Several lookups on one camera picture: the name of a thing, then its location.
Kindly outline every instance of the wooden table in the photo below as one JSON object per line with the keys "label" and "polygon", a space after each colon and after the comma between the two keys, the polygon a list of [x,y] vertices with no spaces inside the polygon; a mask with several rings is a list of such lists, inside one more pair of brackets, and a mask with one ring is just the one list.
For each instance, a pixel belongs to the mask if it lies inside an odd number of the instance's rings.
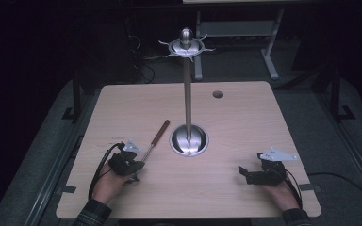
{"label": "wooden table", "polygon": [[[170,125],[152,150],[136,186],[125,186],[109,204],[111,218],[268,218],[280,216],[269,197],[247,185],[238,166],[258,171],[256,153],[270,147],[298,155],[272,89],[266,82],[192,84],[192,123],[209,136],[195,157],[176,154],[170,133],[185,123],[184,85],[122,85],[103,88],[63,193],[59,218],[76,218],[87,202],[96,168],[114,143],[132,138],[141,159],[165,120]],[[216,90],[221,99],[213,97]],[[308,184],[302,162],[285,162],[299,184]],[[304,209],[321,213],[313,190],[303,191]]]}

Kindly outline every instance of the metal frame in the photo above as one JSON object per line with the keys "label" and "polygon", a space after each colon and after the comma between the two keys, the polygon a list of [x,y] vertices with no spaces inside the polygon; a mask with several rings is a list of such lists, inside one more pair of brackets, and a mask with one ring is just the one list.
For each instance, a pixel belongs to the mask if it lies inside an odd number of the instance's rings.
{"label": "metal frame", "polygon": [[[196,21],[196,38],[199,39],[203,35],[208,37],[232,37],[232,36],[267,36],[270,37],[269,44],[266,49],[261,50],[261,54],[266,63],[267,69],[272,80],[279,79],[277,70],[272,63],[271,53],[275,39],[284,14],[283,9],[279,9],[275,21],[253,21],[253,22],[210,22],[205,23],[201,20],[201,12],[197,13]],[[202,81],[202,62],[201,57],[196,56],[195,59],[195,80]]]}

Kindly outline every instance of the dark background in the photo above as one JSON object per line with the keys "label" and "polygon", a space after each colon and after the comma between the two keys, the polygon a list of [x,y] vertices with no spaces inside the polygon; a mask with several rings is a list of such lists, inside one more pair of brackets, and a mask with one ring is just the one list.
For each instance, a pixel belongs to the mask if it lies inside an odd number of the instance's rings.
{"label": "dark background", "polygon": [[[85,91],[109,83],[133,83],[139,78],[132,70],[137,59],[128,54],[127,35],[139,36],[146,45],[169,41],[178,29],[193,27],[196,19],[197,8],[169,7],[180,1],[79,2],[0,1],[0,201],[52,103],[74,72],[82,72]],[[137,7],[113,9],[128,7],[130,2]],[[166,8],[150,8],[164,3]],[[94,10],[101,6],[113,8]],[[211,10],[222,19],[246,16],[240,6],[213,6],[206,14],[215,15]],[[256,15],[265,14],[259,12],[255,10]],[[116,29],[110,30],[108,24]],[[362,1],[287,8],[279,37],[293,36],[303,40],[296,69],[310,70],[331,57],[362,97]],[[99,74],[91,73],[96,69]]]}

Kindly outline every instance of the cable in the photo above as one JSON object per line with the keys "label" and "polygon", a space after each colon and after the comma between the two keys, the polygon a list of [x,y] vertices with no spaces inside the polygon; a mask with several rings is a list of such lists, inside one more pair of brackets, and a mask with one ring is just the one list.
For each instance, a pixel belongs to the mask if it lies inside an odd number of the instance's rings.
{"label": "cable", "polygon": [[293,181],[295,181],[295,185],[298,187],[299,198],[302,200],[301,188],[299,187],[298,182],[296,181],[295,177],[293,176],[293,174],[290,171],[288,171],[286,169],[285,169],[285,171],[292,177]]}
{"label": "cable", "polygon": [[137,36],[133,36],[133,35],[128,36],[128,38],[133,38],[138,41],[137,47],[135,47],[135,50],[138,50],[140,48],[140,44],[141,44],[140,38],[138,38]]}
{"label": "cable", "polygon": [[307,176],[319,176],[319,175],[329,175],[329,176],[335,176],[337,178],[343,179],[344,181],[348,182],[349,184],[351,184],[352,186],[356,187],[357,189],[359,189],[362,192],[362,187],[357,185],[355,182],[351,181],[350,179],[333,173],[333,172],[312,172],[312,173],[308,173]]}
{"label": "cable", "polygon": [[106,160],[108,158],[108,156],[110,155],[111,151],[115,148],[119,146],[119,144],[115,144],[113,146],[111,146],[110,149],[108,149],[104,155],[104,157],[102,158],[101,162],[99,163],[99,166],[98,166],[98,169],[96,169],[96,172],[95,174],[93,175],[93,178],[92,178],[92,182],[90,183],[90,190],[88,192],[88,199],[90,200],[92,198],[92,191],[93,191],[93,188],[95,187],[96,185],[96,182],[98,182],[99,180],[99,174],[102,170],[102,167],[104,166],[104,164],[106,163]]}
{"label": "cable", "polygon": [[144,83],[145,84],[152,83],[154,81],[154,79],[155,79],[155,76],[156,76],[155,70],[153,68],[149,67],[148,65],[145,65],[145,64],[142,64],[142,67],[145,67],[145,68],[151,70],[151,72],[152,72],[152,77],[148,81],[146,81],[146,76],[141,72]]}
{"label": "cable", "polygon": [[111,171],[111,169],[108,170],[108,171],[106,171],[104,174],[100,175],[98,179],[101,179],[103,176],[105,176],[105,175],[106,175],[108,172],[110,172],[110,171]]}

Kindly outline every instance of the black cable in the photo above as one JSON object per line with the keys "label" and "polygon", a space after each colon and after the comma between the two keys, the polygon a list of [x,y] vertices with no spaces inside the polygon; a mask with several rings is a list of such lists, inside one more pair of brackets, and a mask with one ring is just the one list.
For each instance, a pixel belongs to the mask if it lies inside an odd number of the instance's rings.
{"label": "black cable", "polygon": [[106,171],[104,174],[100,175],[98,179],[101,179],[103,176],[105,176],[108,172],[110,172],[111,169],[109,169],[108,171]]}
{"label": "black cable", "polygon": [[93,179],[92,179],[92,182],[90,182],[90,190],[88,192],[88,199],[90,200],[92,198],[92,192],[93,192],[93,188],[95,187],[96,185],[96,182],[99,180],[99,174],[102,170],[102,167],[105,165],[106,163],[106,160],[108,158],[108,156],[110,155],[111,153],[111,150],[113,150],[115,147],[119,146],[119,144],[115,144],[113,146],[111,146],[110,149],[107,150],[107,152],[105,153],[104,157],[102,158],[101,162],[99,163],[99,166],[98,166],[98,169],[96,169],[96,172],[95,174],[93,175]]}
{"label": "black cable", "polygon": [[145,84],[152,83],[154,81],[154,79],[155,79],[155,76],[156,76],[155,70],[153,68],[149,67],[148,65],[145,65],[145,64],[142,64],[142,67],[145,67],[145,68],[149,69],[152,72],[152,77],[148,81],[146,81],[146,76],[142,73],[143,82]]}
{"label": "black cable", "polygon": [[355,182],[351,181],[350,179],[333,173],[333,172],[312,172],[312,173],[308,173],[307,176],[319,176],[319,175],[329,175],[329,176],[335,176],[337,178],[343,179],[344,181],[348,182],[349,184],[351,184],[352,186],[356,187],[357,189],[359,189],[362,192],[362,187],[357,185]]}
{"label": "black cable", "polygon": [[290,171],[288,171],[286,169],[285,169],[285,171],[292,177],[293,181],[295,181],[295,185],[296,185],[296,187],[298,187],[299,197],[302,199],[301,188],[299,187],[299,184],[296,181],[296,178],[293,176],[293,174]]}

